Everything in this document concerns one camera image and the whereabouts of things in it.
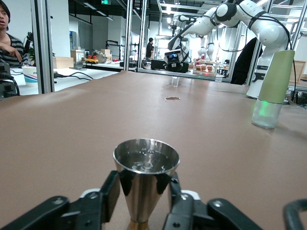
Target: stainless steel jigger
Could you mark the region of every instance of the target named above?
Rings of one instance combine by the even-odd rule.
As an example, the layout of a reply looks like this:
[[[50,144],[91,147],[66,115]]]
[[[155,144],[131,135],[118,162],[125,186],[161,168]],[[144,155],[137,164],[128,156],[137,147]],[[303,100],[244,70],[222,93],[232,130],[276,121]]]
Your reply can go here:
[[[119,144],[113,157],[131,218],[127,230],[149,230],[149,216],[179,165],[179,155],[164,142],[133,139]]]

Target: brown table surface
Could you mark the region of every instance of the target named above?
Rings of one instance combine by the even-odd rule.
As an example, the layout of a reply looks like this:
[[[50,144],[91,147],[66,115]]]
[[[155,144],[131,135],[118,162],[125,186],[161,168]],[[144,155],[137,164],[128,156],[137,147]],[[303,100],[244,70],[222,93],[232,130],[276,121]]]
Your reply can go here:
[[[307,111],[282,108],[275,129],[251,124],[245,86],[133,72],[59,92],[0,102],[0,227],[49,197],[71,201],[115,169],[116,145],[154,138],[180,154],[182,189],[203,202],[228,199],[267,230],[284,229],[282,208],[307,197]],[[165,100],[166,97],[180,100]],[[150,217],[161,229],[164,193]],[[121,192],[108,230],[125,230]]]

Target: green cylinder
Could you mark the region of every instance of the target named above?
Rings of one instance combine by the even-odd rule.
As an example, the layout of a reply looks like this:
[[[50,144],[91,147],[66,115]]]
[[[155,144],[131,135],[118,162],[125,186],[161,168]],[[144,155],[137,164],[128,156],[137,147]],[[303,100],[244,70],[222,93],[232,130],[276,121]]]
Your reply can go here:
[[[270,103],[283,103],[289,85],[294,54],[294,50],[274,53],[258,99]]]

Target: small stain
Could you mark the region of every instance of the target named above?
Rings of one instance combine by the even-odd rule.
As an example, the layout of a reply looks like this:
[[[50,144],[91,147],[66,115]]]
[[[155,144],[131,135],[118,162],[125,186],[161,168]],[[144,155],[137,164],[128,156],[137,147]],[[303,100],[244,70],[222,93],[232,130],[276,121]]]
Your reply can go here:
[[[166,97],[165,100],[180,100],[180,97]]]

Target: small cup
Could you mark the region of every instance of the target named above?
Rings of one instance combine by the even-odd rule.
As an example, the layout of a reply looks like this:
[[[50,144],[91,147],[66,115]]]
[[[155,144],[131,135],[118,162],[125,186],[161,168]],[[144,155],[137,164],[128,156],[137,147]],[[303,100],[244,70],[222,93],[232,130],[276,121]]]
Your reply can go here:
[[[173,87],[178,87],[178,85],[179,85],[179,78],[180,77],[172,77],[172,86]]]

